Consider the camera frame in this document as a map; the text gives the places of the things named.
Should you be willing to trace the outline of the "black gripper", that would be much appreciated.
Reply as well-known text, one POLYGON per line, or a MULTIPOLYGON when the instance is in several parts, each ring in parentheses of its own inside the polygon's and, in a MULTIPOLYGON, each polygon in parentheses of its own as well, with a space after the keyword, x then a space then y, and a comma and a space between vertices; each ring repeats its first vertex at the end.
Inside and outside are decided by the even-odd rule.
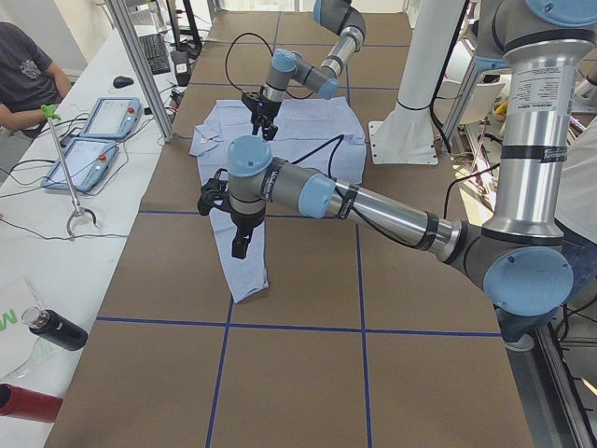
POLYGON ((262 207, 255 213, 241 213, 236 209, 231 209, 230 217, 237 230, 232 240, 231 255, 235 259, 245 259, 248 246, 250 245, 253 230, 257 228, 265 218, 266 208, 262 207))
POLYGON ((258 135, 260 122, 263 124, 263 139, 271 141, 278 127, 273 123, 280 110, 280 103, 272 101, 259 92, 243 92, 242 103, 251 111, 252 135, 258 135))

